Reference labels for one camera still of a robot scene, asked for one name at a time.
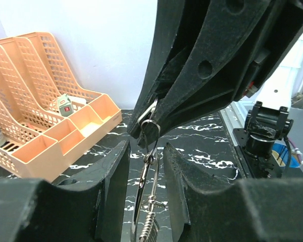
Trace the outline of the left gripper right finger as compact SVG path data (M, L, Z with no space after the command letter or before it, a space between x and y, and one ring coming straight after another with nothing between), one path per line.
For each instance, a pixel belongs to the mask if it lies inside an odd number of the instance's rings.
M303 178L229 184L163 151L173 241L303 241Z

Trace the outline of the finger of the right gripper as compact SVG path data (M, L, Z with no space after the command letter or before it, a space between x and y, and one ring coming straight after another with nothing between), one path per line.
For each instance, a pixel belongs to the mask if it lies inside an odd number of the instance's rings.
M168 62L196 40L209 4L210 1L157 1L153 44L143 86L127 129L133 138L140 135L138 118L154 101L151 98L153 84Z

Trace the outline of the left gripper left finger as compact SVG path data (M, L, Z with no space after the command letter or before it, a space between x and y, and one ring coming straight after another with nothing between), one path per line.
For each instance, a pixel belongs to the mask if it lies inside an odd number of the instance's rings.
M0 241L120 241L129 163L124 140L57 185L0 178Z

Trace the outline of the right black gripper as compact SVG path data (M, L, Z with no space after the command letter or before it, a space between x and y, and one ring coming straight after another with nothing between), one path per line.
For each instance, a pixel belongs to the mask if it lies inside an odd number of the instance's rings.
M303 33L303 1L210 1L196 40L153 84L140 147L260 89Z

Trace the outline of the bunch of small keys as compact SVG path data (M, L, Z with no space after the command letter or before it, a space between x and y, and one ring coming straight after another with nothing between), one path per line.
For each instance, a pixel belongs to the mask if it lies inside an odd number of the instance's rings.
M147 202L148 202L148 212L145 218L143 228L139 235L139 241L156 242L160 226L156 220L156 212L154 212L154 208L165 207L165 204L163 204L162 202L158 202L157 197L155 195L149 195Z

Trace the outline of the silver metal keyring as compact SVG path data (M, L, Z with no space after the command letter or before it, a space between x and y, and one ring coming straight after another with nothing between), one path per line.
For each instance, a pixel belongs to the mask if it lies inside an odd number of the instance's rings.
M153 186L152 186L152 189L151 189L151 192L149 195L156 196L156 189L157 189L157 184L158 184L159 168L160 168L157 151L150 152L144 157L144 166L143 166L141 176L139 179L138 189L137 189L135 203L134 203L134 211L133 211L132 220L131 220L131 229L130 229L130 240L131 241L139 241L140 234L137 234L137 227L138 227L138 221L139 221L139 215L140 215L140 208L142 205L143 192L144 192L144 188L145 188L146 181L147 181L148 171L152 165L155 165L156 168L155 168L155 172L154 172Z

